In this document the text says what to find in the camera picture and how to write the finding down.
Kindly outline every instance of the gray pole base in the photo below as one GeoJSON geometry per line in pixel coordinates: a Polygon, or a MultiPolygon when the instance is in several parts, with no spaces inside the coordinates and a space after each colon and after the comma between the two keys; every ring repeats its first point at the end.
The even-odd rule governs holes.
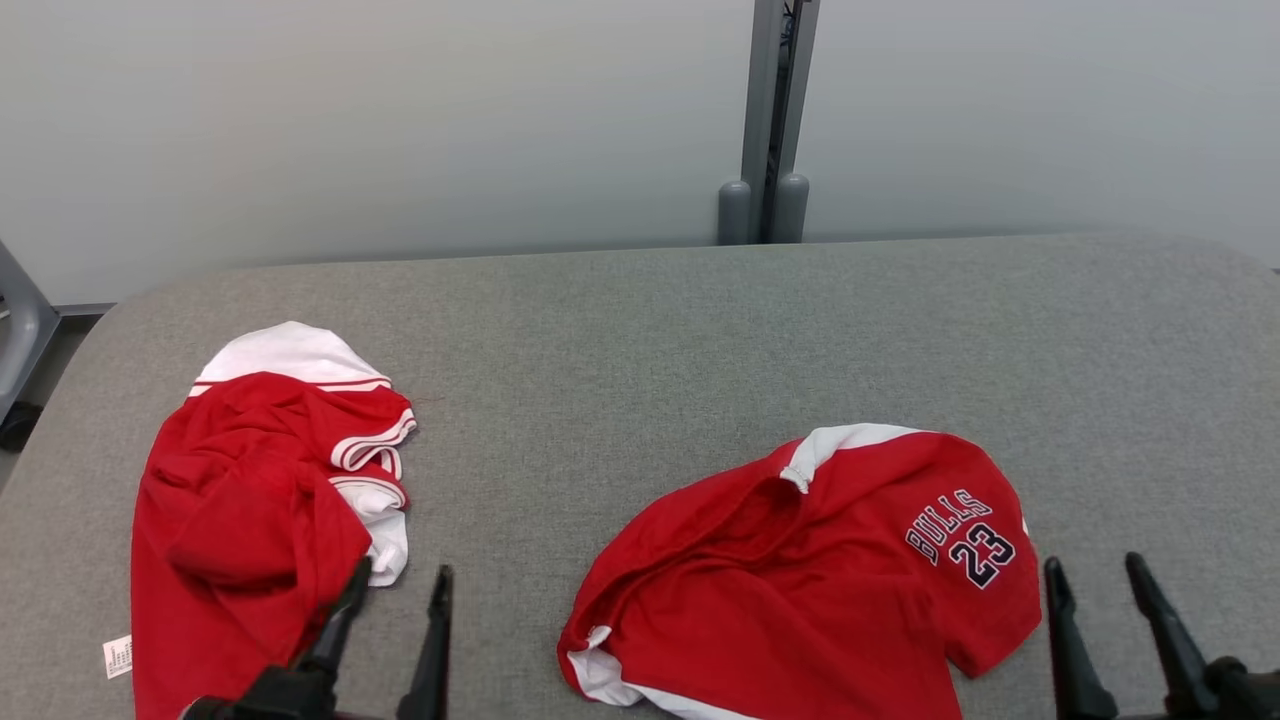
{"type": "Polygon", "coordinates": [[[746,245],[750,241],[751,186],[730,181],[721,186],[716,222],[717,245],[746,245]]]}
{"type": "Polygon", "coordinates": [[[801,242],[808,204],[809,178],[797,173],[778,178],[778,188],[773,193],[772,242],[801,242]]]}

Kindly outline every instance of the number 23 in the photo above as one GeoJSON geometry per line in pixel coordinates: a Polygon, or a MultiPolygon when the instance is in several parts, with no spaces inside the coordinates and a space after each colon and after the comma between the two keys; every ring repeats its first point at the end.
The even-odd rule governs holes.
{"type": "Polygon", "coordinates": [[[1014,546],[996,534],[996,530],[992,530],[991,525],[986,523],[978,523],[969,528],[965,537],[969,542],[957,541],[947,555],[954,562],[965,566],[969,582],[979,588],[986,588],[1000,574],[1000,566],[1009,565],[1009,561],[1014,559],[1016,555],[1014,546]],[[987,560],[982,560],[978,555],[979,544],[992,551],[987,560]]]}

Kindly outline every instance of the white wall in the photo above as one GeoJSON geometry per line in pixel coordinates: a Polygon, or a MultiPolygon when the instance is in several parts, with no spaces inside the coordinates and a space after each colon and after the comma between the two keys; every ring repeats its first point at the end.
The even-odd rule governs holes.
{"type": "Polygon", "coordinates": [[[1280,3],[826,0],[806,238],[1148,227],[1280,268],[1280,3]]]}
{"type": "Polygon", "coordinates": [[[55,305],[229,265],[712,242],[751,15],[10,0],[0,241],[55,305]]]}

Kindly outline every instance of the gray fabric surface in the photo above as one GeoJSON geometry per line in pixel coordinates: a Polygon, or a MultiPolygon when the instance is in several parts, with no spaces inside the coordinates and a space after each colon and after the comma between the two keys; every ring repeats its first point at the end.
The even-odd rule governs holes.
{"type": "MultiPolygon", "coordinates": [[[[129,527],[156,429],[233,337],[335,331],[415,404],[412,560],[357,621],[342,706],[390,716],[434,568],[457,569],[453,717],[586,703],[554,643],[599,550],[658,496],[826,424],[982,445],[1057,553],[1105,682],[1156,710],[1139,550],[1208,656],[1280,665],[1280,287],[1216,245],[1059,236],[229,272],[113,310],[0,493],[0,716],[127,717],[129,527]]],[[[1047,634],[969,717],[1050,717],[1047,634]]]]}

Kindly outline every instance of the red jersey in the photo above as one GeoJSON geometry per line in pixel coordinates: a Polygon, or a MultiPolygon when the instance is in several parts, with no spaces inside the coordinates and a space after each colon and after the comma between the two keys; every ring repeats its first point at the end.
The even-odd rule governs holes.
{"type": "Polygon", "coordinates": [[[1018,496],[960,438],[819,428],[659,498],[600,553],[564,679],[682,717],[959,719],[1041,620],[1018,496]]]}
{"type": "Polygon", "coordinates": [[[140,719],[239,697],[266,665],[288,664],[364,555],[380,570],[371,584],[403,569],[408,498],[393,446],[413,414],[334,341],[346,348],[300,323],[244,336],[160,428],[133,523],[140,719]],[[335,357],[364,377],[334,373],[335,357]]]}

